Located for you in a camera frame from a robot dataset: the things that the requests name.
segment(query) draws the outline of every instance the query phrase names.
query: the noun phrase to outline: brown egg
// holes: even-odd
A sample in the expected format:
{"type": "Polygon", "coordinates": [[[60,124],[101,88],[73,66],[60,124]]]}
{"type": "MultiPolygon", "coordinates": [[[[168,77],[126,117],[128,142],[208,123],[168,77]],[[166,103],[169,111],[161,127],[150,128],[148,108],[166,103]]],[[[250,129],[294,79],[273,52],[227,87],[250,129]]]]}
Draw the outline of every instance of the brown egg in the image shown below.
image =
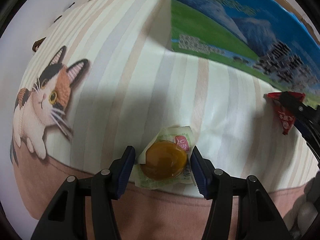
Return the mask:
{"type": "Polygon", "coordinates": [[[146,152],[146,164],[140,164],[143,173],[154,180],[177,177],[187,164],[187,154],[178,145],[160,141],[146,152]]]}

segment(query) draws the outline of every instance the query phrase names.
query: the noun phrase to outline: red triangular packet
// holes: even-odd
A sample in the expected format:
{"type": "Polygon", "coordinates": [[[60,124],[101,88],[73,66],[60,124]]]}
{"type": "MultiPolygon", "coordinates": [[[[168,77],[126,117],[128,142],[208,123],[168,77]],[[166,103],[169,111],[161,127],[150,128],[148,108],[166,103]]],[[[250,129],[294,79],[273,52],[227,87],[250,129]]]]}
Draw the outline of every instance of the red triangular packet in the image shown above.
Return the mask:
{"type": "MultiPolygon", "coordinates": [[[[290,92],[289,93],[297,98],[300,102],[302,102],[306,96],[304,93],[297,93],[297,92],[290,92]]],[[[291,127],[294,125],[294,122],[296,121],[296,118],[289,110],[284,108],[280,102],[279,97],[281,95],[281,92],[274,92],[274,93],[268,93],[267,97],[273,99],[273,109],[278,114],[280,122],[282,124],[283,133],[284,135],[287,135],[291,127]]]]}

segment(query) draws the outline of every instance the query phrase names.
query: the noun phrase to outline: cat eye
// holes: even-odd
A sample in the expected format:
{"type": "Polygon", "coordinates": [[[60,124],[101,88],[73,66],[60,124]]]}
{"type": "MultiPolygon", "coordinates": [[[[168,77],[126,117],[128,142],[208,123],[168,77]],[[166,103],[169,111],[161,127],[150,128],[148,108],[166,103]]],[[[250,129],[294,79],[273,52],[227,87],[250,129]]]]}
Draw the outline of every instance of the cat eye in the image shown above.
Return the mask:
{"type": "Polygon", "coordinates": [[[42,81],[42,83],[41,83],[41,88],[44,88],[45,87],[45,85],[47,84],[47,79],[45,78],[43,81],[42,81]]]}
{"type": "Polygon", "coordinates": [[[49,96],[49,103],[53,105],[57,101],[57,97],[58,97],[57,92],[52,91],[49,96]]]}

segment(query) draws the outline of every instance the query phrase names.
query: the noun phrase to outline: silver screw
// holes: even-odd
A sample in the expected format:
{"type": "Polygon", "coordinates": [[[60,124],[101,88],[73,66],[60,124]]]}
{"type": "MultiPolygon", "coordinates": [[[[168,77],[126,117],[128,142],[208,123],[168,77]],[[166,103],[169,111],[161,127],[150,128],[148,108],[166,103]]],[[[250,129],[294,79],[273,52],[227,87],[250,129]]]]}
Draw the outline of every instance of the silver screw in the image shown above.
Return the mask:
{"type": "Polygon", "coordinates": [[[223,170],[221,170],[221,169],[215,169],[213,172],[214,172],[214,174],[219,175],[219,176],[223,174],[223,170]]]}
{"type": "Polygon", "coordinates": [[[256,182],[258,179],[257,179],[256,176],[250,175],[250,176],[249,176],[249,180],[252,181],[252,182],[256,182]]]}
{"type": "Polygon", "coordinates": [[[109,169],[104,169],[104,170],[101,171],[101,174],[102,175],[108,175],[108,174],[110,174],[110,170],[109,169]]]}
{"type": "Polygon", "coordinates": [[[67,178],[67,182],[74,182],[75,179],[76,179],[75,176],[69,176],[69,177],[67,178]]]}

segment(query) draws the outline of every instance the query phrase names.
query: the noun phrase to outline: striped fabric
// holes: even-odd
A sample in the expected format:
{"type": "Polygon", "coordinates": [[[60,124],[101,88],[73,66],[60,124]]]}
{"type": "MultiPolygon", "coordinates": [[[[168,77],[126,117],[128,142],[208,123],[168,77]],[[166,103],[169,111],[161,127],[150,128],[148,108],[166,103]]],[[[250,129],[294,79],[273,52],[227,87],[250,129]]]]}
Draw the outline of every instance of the striped fabric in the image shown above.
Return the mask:
{"type": "MultiPolygon", "coordinates": [[[[57,24],[31,59],[20,88],[31,88],[62,45],[64,63],[91,62],[73,89],[68,141],[47,129],[47,153],[97,173],[127,145],[137,153],[162,127],[190,125],[204,158],[232,176],[255,174],[267,191],[296,187],[317,163],[292,129],[282,135],[263,95],[269,84],[226,65],[170,51],[170,0],[93,0],[57,24]]],[[[202,197],[193,185],[162,190],[202,197]]]]}

